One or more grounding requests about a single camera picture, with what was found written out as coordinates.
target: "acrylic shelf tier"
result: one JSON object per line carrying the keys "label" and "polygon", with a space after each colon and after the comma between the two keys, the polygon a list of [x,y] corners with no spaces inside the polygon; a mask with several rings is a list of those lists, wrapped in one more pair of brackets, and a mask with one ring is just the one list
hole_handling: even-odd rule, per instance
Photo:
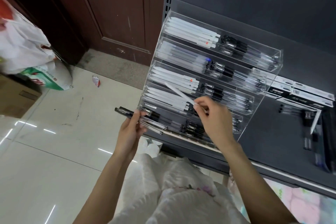
{"label": "acrylic shelf tier", "polygon": [[226,105],[239,140],[270,87],[270,79],[255,71],[277,75],[282,60],[280,50],[170,11],[138,108],[155,112],[183,140],[216,149],[192,105],[165,83],[191,99],[208,96]]}

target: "white dress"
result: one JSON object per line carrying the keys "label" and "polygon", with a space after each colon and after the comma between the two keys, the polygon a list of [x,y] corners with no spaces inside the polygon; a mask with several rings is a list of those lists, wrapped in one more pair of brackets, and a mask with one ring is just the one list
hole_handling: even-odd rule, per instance
{"label": "white dress", "polygon": [[115,223],[249,223],[229,191],[186,158],[141,154],[126,173]]}

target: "person's right hand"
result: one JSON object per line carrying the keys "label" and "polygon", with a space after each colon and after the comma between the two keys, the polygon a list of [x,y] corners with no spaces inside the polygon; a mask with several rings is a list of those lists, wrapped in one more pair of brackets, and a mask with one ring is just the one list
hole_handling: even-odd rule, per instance
{"label": "person's right hand", "polygon": [[[214,102],[209,97],[200,97],[194,101],[197,103],[197,105],[194,105],[194,109],[201,118],[205,132],[212,142],[220,150],[226,144],[234,142],[232,115],[229,109],[224,105]],[[209,115],[206,115],[204,108],[208,110]]]}

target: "brown wooden door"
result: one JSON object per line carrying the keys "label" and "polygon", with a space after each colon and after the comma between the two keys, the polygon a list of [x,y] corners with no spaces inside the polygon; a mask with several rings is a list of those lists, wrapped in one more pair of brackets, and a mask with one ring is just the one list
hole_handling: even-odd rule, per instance
{"label": "brown wooden door", "polygon": [[88,45],[149,65],[160,33],[163,0],[61,0]]}

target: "forearm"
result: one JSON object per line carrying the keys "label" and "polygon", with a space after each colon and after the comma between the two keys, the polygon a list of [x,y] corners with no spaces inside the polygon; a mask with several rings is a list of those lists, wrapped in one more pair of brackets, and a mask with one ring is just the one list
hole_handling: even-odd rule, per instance
{"label": "forearm", "polygon": [[252,224],[296,222],[290,211],[256,171],[240,144],[232,140],[220,150],[229,163]]}
{"label": "forearm", "polygon": [[107,224],[114,216],[129,163],[112,155],[73,224]]}

